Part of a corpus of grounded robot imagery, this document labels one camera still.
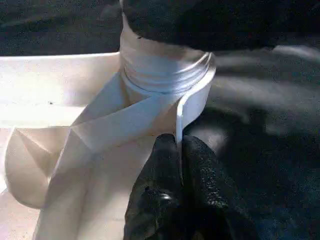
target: dark background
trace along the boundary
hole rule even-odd
[[[123,0],[138,35],[205,51],[315,46],[319,0]],[[115,52],[118,0],[0,0],[0,55]]]

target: hand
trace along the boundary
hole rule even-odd
[[[123,0],[132,30],[146,39],[203,51],[305,44],[317,34],[318,0]]]
[[[183,139],[183,184],[171,134],[160,135],[138,176],[125,214],[124,239],[258,239],[237,190],[214,152]]]

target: black fabric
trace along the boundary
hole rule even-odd
[[[320,33],[318,0],[124,0],[123,11],[144,38],[205,51],[308,44]]]
[[[260,239],[318,240],[320,138],[269,135],[257,114],[249,123],[240,123],[236,116],[207,109],[184,134],[202,138],[215,150],[217,136],[227,133],[217,161],[235,184]],[[195,154],[202,156],[201,149],[206,147],[196,147]],[[220,191],[224,188],[228,186],[220,183]]]
[[[116,52],[122,31],[118,0],[4,0],[0,55]]]
[[[140,36],[205,51],[319,45],[318,0],[123,0]],[[118,0],[3,0],[0,55],[116,52]]]

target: black object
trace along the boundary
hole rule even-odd
[[[133,186],[124,240],[179,240],[184,235],[179,154],[171,134],[159,136]]]
[[[183,139],[183,149],[182,187],[174,136],[156,139],[129,198],[124,239],[258,239],[213,151],[191,136]]]
[[[253,112],[243,123],[208,107],[184,134],[218,152],[217,160],[262,240],[320,239],[319,134],[270,135],[264,112]]]
[[[123,0],[141,37],[205,51],[319,44],[318,0]],[[3,0],[2,56],[116,52],[118,0]]]
[[[123,0],[138,35],[205,51],[313,45],[318,0]]]
[[[167,233],[165,239],[193,239],[194,235],[210,240],[320,239],[319,136],[269,135],[264,113],[253,111],[251,116],[243,123],[237,116],[206,108],[185,129],[182,188],[178,166],[172,162],[178,161],[174,137],[160,136],[130,196],[126,239],[145,239],[137,225],[136,238],[131,238],[129,230],[133,219],[146,220],[146,207],[152,213],[148,224],[153,226],[162,217],[162,224],[156,226]],[[142,194],[141,190],[153,189],[148,186],[160,185],[161,192],[170,193],[169,203],[176,204],[156,208],[160,195],[146,198]],[[167,224],[162,221],[165,216],[172,216]]]

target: black glove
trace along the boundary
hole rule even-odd
[[[123,12],[146,39],[204,51],[306,44],[319,34],[318,0],[123,0]]]
[[[175,138],[159,136],[129,198],[125,240],[257,239],[235,185],[196,137],[183,139],[182,170],[183,185]]]

